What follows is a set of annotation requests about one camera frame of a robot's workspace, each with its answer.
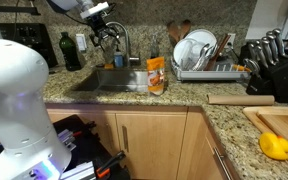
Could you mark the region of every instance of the kitchen sink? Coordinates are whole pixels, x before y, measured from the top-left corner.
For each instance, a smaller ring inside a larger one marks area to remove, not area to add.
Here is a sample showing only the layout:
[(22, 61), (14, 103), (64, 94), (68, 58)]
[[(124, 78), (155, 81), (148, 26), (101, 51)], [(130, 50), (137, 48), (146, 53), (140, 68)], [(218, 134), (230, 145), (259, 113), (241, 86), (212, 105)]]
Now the kitchen sink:
[(147, 92), (147, 72), (96, 69), (74, 91)]

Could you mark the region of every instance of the wooden cabinet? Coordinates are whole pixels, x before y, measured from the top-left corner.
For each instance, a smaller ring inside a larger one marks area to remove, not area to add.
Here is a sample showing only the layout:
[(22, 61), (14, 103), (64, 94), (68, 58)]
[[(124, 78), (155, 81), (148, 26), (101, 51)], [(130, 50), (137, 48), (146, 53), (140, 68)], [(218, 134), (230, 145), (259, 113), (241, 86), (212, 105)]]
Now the wooden cabinet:
[(117, 114), (120, 145), (134, 179), (176, 179), (186, 115)]
[[(47, 107), (53, 122), (73, 114), (84, 122), (95, 121), (94, 130), (104, 147), (112, 155), (120, 150), (125, 152), (121, 164), (128, 167), (132, 179), (226, 179), (213, 148), (217, 147), (220, 154), (225, 151), (199, 107), (68, 104)], [(224, 164), (229, 174), (237, 177), (227, 160)]]

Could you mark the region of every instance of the cutting board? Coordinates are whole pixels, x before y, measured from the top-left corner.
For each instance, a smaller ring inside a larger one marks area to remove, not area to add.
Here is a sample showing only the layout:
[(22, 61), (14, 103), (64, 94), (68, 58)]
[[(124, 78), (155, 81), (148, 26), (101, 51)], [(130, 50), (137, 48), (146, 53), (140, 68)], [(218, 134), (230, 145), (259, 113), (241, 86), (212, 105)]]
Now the cutting board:
[(248, 107), (243, 113), (261, 132), (273, 132), (288, 140), (288, 107)]

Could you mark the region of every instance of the dish soap bottle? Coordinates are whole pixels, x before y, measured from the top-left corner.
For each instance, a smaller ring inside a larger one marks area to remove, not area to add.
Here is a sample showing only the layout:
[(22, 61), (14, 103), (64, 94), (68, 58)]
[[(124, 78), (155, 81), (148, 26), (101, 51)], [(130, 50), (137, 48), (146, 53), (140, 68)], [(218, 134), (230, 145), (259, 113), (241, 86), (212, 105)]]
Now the dish soap bottle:
[(154, 33), (151, 44), (151, 59), (158, 57), (159, 53), (160, 50), (157, 43), (157, 33)]
[(74, 41), (68, 36), (67, 32), (61, 32), (60, 48), (64, 55), (65, 67), (68, 71), (76, 71), (82, 69), (77, 57), (76, 45)]
[(118, 45), (116, 45), (116, 50), (114, 52), (114, 64), (117, 68), (123, 67), (123, 54), (118, 49)]

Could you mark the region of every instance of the snack bag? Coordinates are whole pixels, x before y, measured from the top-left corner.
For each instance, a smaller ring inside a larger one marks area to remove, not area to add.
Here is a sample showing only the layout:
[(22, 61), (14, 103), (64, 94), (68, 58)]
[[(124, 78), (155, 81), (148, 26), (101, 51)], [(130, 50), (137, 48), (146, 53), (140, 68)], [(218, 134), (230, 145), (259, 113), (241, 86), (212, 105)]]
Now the snack bag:
[(161, 95), (164, 91), (164, 57), (146, 60), (148, 91), (154, 95)]

